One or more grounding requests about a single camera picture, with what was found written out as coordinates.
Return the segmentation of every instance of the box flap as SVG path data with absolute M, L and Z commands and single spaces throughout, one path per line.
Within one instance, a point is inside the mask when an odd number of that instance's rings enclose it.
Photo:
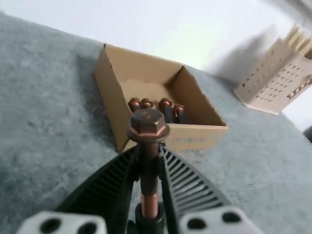
M 105 45 L 105 50 L 119 81 L 137 78 L 145 82 L 165 84 L 182 67 L 182 64 L 178 62 L 108 44 Z
M 116 75 L 110 66 L 105 46 L 103 46 L 97 61 L 95 77 L 113 130 L 117 150 L 120 152 L 128 141 L 125 129 L 129 127 L 129 119 L 132 113 L 123 96 Z
M 185 67 L 179 71 L 171 88 L 179 101 L 186 107 L 186 113 L 194 124 L 226 126 L 201 92 L 195 78 Z

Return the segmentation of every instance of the mounting hole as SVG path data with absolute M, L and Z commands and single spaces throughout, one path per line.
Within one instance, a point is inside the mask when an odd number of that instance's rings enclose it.
M 44 221 L 40 226 L 40 231 L 44 234 L 49 234 L 55 232 L 60 227 L 59 218 L 50 218 Z
M 234 212 L 226 212 L 223 214 L 222 220 L 225 223 L 238 223 L 241 221 L 241 218 Z
M 97 225 L 95 223 L 85 223 L 83 224 L 79 230 L 78 234 L 94 234 L 97 231 Z
M 187 227 L 190 230 L 202 230 L 207 227 L 204 220 L 201 218 L 192 218 L 188 221 Z

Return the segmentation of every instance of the hex bolt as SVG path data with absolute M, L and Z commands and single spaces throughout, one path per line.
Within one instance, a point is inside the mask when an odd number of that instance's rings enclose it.
M 142 99 L 141 103 L 142 103 L 143 109 L 151 109 L 154 106 L 152 100 L 150 100 L 149 98 Z
M 140 102 L 140 99 L 134 97 L 128 102 L 128 105 L 132 113 L 134 113 L 136 110 L 141 109 L 142 103 Z
M 189 118 L 185 113 L 185 106 L 182 104 L 176 104 L 173 113 L 176 116 L 176 122 L 182 124 L 190 124 Z
M 165 116 L 166 123 L 174 123 L 175 117 L 172 112 L 172 102 L 168 98 L 163 98 L 159 102 L 159 109 Z
M 130 118 L 129 139 L 138 143 L 142 215 L 158 215 L 158 148 L 169 134 L 164 115 L 156 109 L 141 109 Z

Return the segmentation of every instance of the white wall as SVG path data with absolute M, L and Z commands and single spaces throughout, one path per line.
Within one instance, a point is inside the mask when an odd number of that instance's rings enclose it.
M 0 9 L 239 82 L 259 55 L 294 23 L 265 1 L 0 0 Z M 295 20 L 299 25 L 306 22 Z M 309 99 L 311 89 L 284 111 L 301 131 L 312 125 Z

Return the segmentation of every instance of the bolt head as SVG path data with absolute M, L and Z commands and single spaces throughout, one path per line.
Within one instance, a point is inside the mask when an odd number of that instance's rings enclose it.
M 136 142 L 162 140 L 169 133 L 164 115 L 155 109 L 142 109 L 134 112 L 130 118 L 127 135 Z

